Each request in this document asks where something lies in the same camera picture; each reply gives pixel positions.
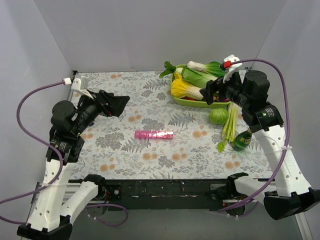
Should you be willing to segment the pink weekly pill organizer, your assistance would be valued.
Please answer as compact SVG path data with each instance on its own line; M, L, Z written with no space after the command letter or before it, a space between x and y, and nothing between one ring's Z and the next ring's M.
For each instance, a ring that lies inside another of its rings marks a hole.
M136 130L134 132L135 139L162 139L171 140L174 137L172 131L158 131L158 130Z

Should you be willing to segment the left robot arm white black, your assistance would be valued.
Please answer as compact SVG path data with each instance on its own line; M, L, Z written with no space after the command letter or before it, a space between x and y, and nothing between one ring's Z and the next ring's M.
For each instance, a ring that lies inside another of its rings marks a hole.
M34 210L17 235L30 240L67 240L73 224L86 205L106 196L105 178L90 174L79 189L64 201L67 185L85 143L81 134L98 116L119 117L129 96L104 90L80 97L77 106L62 100L52 108L45 173Z

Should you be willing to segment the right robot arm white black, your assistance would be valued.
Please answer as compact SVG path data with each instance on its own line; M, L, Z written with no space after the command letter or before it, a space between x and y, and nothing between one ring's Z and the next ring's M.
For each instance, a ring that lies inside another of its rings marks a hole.
M270 82L267 75L258 70L250 70L241 80L239 73L232 74L228 81L220 77L207 82L199 92L208 104L213 102L214 93L220 100L229 99L241 108L242 117L253 136L258 140L273 172L269 181L262 183L241 172L230 175L226 182L227 195L237 199L241 195L248 198L224 208L232 208L256 200L274 220L308 211L320 202L320 191L312 189L302 174L288 145L289 126L278 109L267 101Z

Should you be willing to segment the long napa cabbage toy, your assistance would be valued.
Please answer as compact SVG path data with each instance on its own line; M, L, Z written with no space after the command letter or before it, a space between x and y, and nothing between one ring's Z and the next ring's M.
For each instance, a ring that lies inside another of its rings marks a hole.
M211 75L209 73L199 72L188 67L183 67L181 71L182 79L186 82L198 87L206 88L207 82L215 81L218 77Z

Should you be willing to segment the green plastic basket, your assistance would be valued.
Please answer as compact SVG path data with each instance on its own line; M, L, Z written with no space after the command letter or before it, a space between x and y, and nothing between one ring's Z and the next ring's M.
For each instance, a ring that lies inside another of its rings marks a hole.
M230 101L224 101L224 102L214 101L212 104L208 105L206 101L194 100L193 98L184 99L184 98L175 97L174 95L172 95L172 97L175 103L185 107L216 109L216 108L224 108L231 103Z

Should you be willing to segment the green bok choy toy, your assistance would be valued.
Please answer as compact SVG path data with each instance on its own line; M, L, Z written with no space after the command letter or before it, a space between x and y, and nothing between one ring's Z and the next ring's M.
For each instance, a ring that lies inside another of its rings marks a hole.
M206 74L213 75L215 77L223 77L226 73L221 69L221 64L217 61L212 61L207 64L189 61L187 67Z

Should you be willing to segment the green round cabbage toy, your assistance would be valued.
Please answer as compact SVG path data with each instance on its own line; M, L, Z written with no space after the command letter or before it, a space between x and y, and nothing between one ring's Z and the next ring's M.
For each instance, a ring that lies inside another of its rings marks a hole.
M215 125L223 125L229 118L229 113L225 108L214 108L208 115L211 123Z

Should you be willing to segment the yellow napa cabbage toy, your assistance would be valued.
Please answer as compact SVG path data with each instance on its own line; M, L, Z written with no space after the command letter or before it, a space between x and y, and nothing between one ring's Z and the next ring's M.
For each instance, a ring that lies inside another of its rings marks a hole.
M200 93L200 90L201 89L199 87L194 86L182 79L173 80L170 88L171 95L176 98L182 99L184 97L188 97L198 101L204 98Z

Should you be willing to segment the celery stalk toy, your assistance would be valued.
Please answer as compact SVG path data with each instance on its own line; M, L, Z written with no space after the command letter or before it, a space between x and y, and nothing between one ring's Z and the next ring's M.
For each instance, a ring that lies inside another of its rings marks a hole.
M225 146L229 143L233 143L236 137L236 123L239 107L235 103L228 105L228 119L224 124L221 137L221 142L218 143L216 149L219 153L225 150Z

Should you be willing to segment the parsley leaf toy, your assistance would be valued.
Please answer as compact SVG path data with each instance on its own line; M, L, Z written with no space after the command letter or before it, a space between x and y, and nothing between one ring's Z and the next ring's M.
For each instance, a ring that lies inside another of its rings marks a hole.
M162 79L163 77L170 75L176 71L176 67L172 65L169 61L164 62L165 70L160 73L159 78Z

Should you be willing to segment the floral table mat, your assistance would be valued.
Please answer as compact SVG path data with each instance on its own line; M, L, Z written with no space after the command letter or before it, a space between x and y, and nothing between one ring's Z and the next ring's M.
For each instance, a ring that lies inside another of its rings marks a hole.
M87 72L89 89L130 100L119 117L96 118L82 134L84 145L73 180L225 179L235 173L269 178L271 168L258 141L242 152L227 145L219 153L223 127L209 121L208 108L181 106L170 94L171 78L157 71ZM173 139L137 139L135 131L172 131Z

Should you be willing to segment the green glass bottle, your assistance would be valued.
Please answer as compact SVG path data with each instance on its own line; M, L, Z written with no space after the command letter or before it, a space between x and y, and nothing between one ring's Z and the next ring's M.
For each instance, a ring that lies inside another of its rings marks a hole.
M248 128L246 131L239 133L235 137L232 143L232 148L237 152L241 152L248 147L248 145L251 143L251 140L252 140L252 132Z

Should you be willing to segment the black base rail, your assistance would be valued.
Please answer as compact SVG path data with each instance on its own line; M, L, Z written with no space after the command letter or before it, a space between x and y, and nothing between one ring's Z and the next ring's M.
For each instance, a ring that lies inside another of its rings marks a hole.
M245 196L226 179L107 179L92 200L127 210L217 211Z

